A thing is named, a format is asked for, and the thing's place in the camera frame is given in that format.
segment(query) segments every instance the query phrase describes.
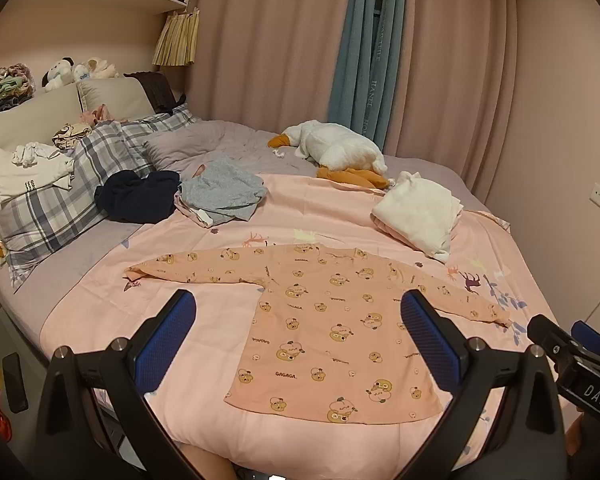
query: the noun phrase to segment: phone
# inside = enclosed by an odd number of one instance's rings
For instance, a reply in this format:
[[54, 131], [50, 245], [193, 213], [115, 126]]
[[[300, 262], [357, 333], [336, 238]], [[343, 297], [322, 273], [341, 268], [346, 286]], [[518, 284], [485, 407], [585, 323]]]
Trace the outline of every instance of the phone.
[[7, 393], [9, 409], [12, 413], [20, 413], [29, 408], [27, 393], [24, 389], [20, 356], [17, 352], [9, 354], [2, 359], [2, 374], [4, 376], [4, 389]]

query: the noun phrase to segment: pink curtain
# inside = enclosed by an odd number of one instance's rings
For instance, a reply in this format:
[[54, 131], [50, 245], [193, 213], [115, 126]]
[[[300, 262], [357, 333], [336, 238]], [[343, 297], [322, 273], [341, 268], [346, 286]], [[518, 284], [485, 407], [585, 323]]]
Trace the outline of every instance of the pink curtain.
[[198, 0], [192, 113], [276, 133], [325, 120], [347, 1]]
[[516, 0], [407, 0], [384, 152], [447, 166], [484, 201], [507, 130], [517, 41]]

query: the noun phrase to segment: pink bed sheet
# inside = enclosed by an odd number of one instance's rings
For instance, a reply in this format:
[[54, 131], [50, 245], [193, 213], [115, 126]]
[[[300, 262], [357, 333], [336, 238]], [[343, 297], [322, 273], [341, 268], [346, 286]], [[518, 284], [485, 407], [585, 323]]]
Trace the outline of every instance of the pink bed sheet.
[[[248, 336], [258, 287], [154, 279], [129, 286], [123, 278], [125, 267], [177, 251], [315, 241], [334, 248], [359, 247], [422, 266], [433, 276], [498, 303], [513, 321], [510, 328], [446, 315], [465, 336], [481, 336], [493, 348], [526, 348], [529, 319], [535, 314], [554, 316], [511, 236], [487, 216], [462, 212], [444, 266], [374, 226], [370, 211], [381, 192], [305, 176], [263, 178], [269, 194], [248, 222], [233, 221], [206, 230], [176, 211], [111, 250], [50, 314], [42, 329], [42, 347], [48, 356], [63, 344], [75, 352], [103, 349], [117, 336], [131, 336], [175, 289], [187, 288], [196, 297], [196, 322], [158, 390], [147, 395], [172, 438], [239, 465], [288, 478], [392, 478], [421, 446], [439, 416], [366, 426], [239, 410], [225, 403], [224, 395]], [[437, 393], [445, 406], [450, 396]], [[501, 390], [492, 392], [459, 464], [478, 455], [501, 397]]]

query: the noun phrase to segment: metal screw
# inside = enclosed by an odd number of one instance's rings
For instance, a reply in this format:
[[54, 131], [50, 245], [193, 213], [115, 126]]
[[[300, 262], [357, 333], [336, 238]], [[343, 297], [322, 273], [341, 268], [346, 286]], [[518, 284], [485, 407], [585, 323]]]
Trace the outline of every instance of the metal screw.
[[531, 345], [529, 351], [533, 357], [542, 357], [544, 355], [544, 350], [542, 350], [540, 345]]
[[67, 357], [68, 354], [69, 354], [68, 346], [59, 346], [58, 348], [56, 348], [56, 351], [54, 352], [54, 357], [57, 357], [58, 359], [64, 359], [65, 357]]
[[487, 343], [484, 342], [484, 339], [481, 339], [479, 337], [472, 337], [471, 339], [469, 339], [469, 347], [475, 350], [476, 352], [479, 352], [480, 350], [484, 350], [485, 348], [487, 348]]
[[129, 339], [126, 337], [117, 337], [111, 342], [111, 349], [120, 352], [126, 348]]

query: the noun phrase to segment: gray bedsheet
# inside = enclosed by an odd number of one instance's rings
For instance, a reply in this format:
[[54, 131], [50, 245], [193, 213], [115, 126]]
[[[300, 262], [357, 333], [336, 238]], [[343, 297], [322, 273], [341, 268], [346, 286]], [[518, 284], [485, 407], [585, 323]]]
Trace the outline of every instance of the gray bedsheet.
[[[184, 164], [183, 178], [191, 176], [200, 164], [220, 156], [228, 156], [251, 173], [298, 174], [315, 176], [316, 167], [294, 155], [295, 148], [280, 148], [279, 158], [267, 141], [274, 134], [256, 131], [240, 124], [228, 128], [214, 150], [197, 155]], [[465, 209], [487, 211], [469, 192], [460, 177], [452, 170], [417, 158], [385, 156], [388, 178], [397, 178], [401, 171], [419, 171], [423, 178], [433, 180], [451, 190]], [[40, 346], [40, 331], [56, 304], [105, 254], [129, 238], [140, 226], [103, 220], [66, 247], [52, 254], [33, 270], [27, 281], [14, 294], [9, 272], [0, 268], [0, 293], [14, 322], [32, 343]]]

